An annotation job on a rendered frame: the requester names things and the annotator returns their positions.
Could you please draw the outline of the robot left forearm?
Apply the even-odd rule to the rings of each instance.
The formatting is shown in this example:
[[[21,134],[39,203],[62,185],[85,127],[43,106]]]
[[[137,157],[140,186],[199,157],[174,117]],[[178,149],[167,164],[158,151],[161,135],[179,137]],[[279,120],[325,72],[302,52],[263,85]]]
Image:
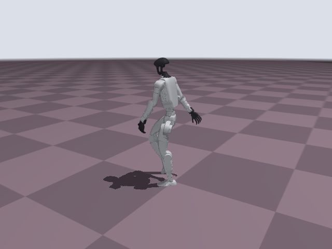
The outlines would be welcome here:
[[[142,114],[142,117],[140,118],[140,121],[143,123],[144,120],[149,118],[149,115],[151,112],[153,112],[153,101],[148,101],[146,110],[144,111],[144,113]]]

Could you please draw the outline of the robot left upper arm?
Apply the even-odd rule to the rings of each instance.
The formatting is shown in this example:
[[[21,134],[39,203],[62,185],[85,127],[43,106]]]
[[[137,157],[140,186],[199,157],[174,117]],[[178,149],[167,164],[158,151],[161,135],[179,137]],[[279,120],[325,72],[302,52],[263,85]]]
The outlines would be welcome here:
[[[164,88],[165,81],[164,80],[158,80],[154,84],[154,91],[153,91],[153,99],[150,101],[153,101],[155,107],[157,105],[161,90]]]

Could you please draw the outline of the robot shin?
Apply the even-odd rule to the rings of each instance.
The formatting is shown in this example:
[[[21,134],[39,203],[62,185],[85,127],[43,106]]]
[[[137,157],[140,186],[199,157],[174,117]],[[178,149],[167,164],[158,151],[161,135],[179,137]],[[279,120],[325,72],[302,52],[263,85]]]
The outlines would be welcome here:
[[[162,159],[162,158],[161,158]],[[163,168],[164,171],[166,173],[168,182],[172,182],[172,156],[170,154],[165,154],[164,159],[162,159],[162,164],[163,164]]]
[[[157,155],[159,155],[160,159],[162,158],[159,147],[158,147],[158,140],[156,142],[150,142],[151,146],[153,147],[154,151],[156,152]],[[162,159],[161,159],[162,160]]]

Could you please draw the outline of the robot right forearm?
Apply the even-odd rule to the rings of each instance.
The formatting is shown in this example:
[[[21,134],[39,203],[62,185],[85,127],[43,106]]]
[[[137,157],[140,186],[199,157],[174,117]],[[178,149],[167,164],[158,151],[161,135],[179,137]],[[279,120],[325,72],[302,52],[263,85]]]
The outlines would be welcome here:
[[[189,113],[192,112],[191,106],[187,103],[185,97],[183,96],[182,99],[180,100],[180,103],[183,105],[184,109],[186,109]]]

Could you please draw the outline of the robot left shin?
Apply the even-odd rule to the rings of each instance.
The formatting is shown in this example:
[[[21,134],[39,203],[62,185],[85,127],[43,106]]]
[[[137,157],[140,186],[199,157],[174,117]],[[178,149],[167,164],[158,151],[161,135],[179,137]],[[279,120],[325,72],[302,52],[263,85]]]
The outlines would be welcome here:
[[[161,158],[162,159],[162,158]],[[165,154],[164,159],[162,159],[162,164],[163,164],[163,168],[164,171],[166,173],[168,182],[172,182],[172,156],[170,154]]]

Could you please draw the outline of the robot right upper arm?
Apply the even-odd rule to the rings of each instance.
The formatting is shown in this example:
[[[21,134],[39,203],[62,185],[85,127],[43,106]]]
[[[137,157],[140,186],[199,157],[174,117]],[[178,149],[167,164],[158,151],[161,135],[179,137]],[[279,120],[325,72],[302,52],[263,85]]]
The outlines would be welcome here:
[[[179,100],[181,100],[181,99],[182,99],[182,97],[183,97],[183,94],[182,94],[182,92],[181,92],[181,90],[180,90],[180,88],[179,88],[179,86],[178,86],[178,84],[177,84],[177,80],[176,80],[176,78],[175,78],[175,77],[174,77],[174,79],[175,79],[175,82],[176,82],[177,95],[178,95],[178,101],[179,101]]]

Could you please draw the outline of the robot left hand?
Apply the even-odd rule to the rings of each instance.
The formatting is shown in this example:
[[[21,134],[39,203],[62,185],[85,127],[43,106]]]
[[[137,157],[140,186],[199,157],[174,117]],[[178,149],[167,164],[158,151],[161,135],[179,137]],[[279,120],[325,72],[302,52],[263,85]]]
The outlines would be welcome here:
[[[146,133],[144,132],[144,124],[146,123],[146,119],[144,120],[144,122],[142,123],[141,121],[139,122],[138,126],[139,126],[139,130],[143,133]]]

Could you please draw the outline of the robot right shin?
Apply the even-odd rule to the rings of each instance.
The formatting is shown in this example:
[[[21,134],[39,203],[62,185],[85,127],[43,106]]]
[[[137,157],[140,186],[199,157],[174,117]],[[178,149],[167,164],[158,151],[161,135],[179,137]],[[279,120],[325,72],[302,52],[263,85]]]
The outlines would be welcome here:
[[[159,155],[160,159],[162,158],[159,147],[158,147],[158,140],[156,142],[150,142],[151,146],[153,147],[154,151],[156,152],[157,155]],[[162,160],[162,159],[161,159]]]

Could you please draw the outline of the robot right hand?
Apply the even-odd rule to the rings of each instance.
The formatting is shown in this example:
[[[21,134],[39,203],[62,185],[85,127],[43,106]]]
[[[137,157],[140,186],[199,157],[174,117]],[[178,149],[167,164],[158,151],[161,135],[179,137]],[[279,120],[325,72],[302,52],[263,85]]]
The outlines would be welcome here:
[[[198,121],[198,124],[199,124],[199,121],[201,122],[202,118],[199,116],[198,113],[194,112],[194,109],[192,107],[190,107],[192,112],[190,112],[191,114],[191,117],[192,117],[192,123],[193,123],[193,119],[196,121],[196,124],[197,124],[197,121]]]

